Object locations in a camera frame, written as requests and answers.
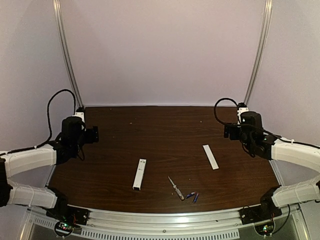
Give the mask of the white remote control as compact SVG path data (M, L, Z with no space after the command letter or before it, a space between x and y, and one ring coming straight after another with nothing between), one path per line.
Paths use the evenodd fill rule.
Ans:
M141 186L142 186L142 182L143 182L143 178L144 178L144 173L145 173L145 168L146 168L146 163L147 163L147 160L144 158L141 158L138 162L133 185L132 185L133 190L137 190L137 191L141 190Z

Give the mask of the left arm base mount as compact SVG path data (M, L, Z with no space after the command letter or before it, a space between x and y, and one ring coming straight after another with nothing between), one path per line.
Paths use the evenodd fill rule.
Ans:
M90 213L87 208L68 205L66 198L58 198L53 208L44 209L48 217L58 220L53 231L62 239L70 236L74 230L81 231L81 226L87 224Z

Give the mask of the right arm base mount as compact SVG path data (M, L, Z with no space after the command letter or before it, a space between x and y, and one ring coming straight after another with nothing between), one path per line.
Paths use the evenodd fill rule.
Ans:
M276 230L275 217L282 215L270 197L263 197L256 206L244 206L239 211L243 225L254 224L256 233L263 237L271 236Z

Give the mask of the purple battery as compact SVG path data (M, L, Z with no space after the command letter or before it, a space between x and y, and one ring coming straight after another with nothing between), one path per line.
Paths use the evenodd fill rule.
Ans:
M195 204L195 203L197 202L198 198L199 198L199 193L197 192L197 193L195 194L192 202Z
M195 192L191 192L191 193L187 194L187 195L185 196L185 198L188 199L188 198L194 196L195 194L196 194Z

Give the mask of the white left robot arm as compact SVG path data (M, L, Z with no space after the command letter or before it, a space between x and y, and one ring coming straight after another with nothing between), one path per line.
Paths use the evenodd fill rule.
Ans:
M97 126L87 128L83 118L73 115L62 121L55 140L39 146L4 151L0 154L0 205L35 206L59 209L66 197L54 188L34 187L11 180L11 177L41 167L62 165L70 159L83 158L85 144L99 141Z

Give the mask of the clear tester screwdriver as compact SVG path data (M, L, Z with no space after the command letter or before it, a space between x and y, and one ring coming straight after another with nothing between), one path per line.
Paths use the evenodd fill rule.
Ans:
M179 199L181 201L184 201L185 200L185 197L184 195L182 194L182 192L180 191L180 189L177 187L177 185L173 182L173 180L170 178L170 176L168 175L167 176L168 180L170 181L174 191L176 192L177 196L179 197Z

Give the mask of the white battery cover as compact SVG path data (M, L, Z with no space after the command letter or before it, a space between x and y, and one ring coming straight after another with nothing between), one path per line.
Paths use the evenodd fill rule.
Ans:
M205 152L205 154L207 156L207 159L208 159L208 161L209 161L209 163L211 165L211 168L213 170L219 169L218 163L217 163L217 161L215 159L215 156L214 156L210 146L208 144L206 144L206 145L203 145L202 147L203 147L203 150L204 150L204 152Z

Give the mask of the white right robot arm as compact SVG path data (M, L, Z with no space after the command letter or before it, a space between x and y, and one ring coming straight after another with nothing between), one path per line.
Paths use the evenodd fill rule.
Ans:
M254 111L242 112L237 123L222 122L224 137L238 140L242 149L252 158L282 161L320 171L320 147L288 140L262 127L262 117ZM286 205L320 200L320 176L292 185L270 189L261 198L262 206L280 208Z

